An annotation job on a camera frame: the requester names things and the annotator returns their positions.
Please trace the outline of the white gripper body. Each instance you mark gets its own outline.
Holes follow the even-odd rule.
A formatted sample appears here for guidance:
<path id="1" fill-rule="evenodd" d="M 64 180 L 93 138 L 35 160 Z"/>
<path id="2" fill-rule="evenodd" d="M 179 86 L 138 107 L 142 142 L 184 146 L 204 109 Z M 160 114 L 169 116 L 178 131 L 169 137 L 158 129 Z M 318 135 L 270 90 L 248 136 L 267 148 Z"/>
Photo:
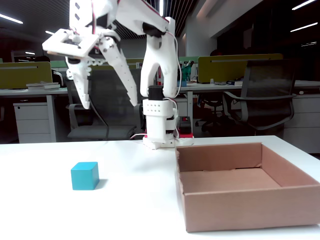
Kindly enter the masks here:
<path id="1" fill-rule="evenodd" d="M 83 16 L 83 65 L 96 66 L 107 62 L 110 66 L 121 66 L 121 38 L 115 31 L 114 18 L 109 13 L 86 13 Z"/>

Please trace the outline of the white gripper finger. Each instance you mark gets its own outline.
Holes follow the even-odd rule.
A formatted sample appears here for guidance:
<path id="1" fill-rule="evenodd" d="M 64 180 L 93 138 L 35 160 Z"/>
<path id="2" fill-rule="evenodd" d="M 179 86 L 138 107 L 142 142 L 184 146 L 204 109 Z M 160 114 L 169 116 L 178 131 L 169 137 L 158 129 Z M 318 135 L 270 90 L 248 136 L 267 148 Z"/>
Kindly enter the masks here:
<path id="1" fill-rule="evenodd" d="M 68 67 L 66 76 L 69 80 L 73 81 L 82 106 L 88 110 L 90 108 L 88 76 L 91 72 L 91 58 L 75 58 L 66 56 L 65 62 Z"/>
<path id="2" fill-rule="evenodd" d="M 100 39 L 99 50 L 117 73 L 127 91 L 130 103 L 135 107 L 138 104 L 137 85 L 122 50 L 118 49 L 116 41 L 111 36 Z"/>

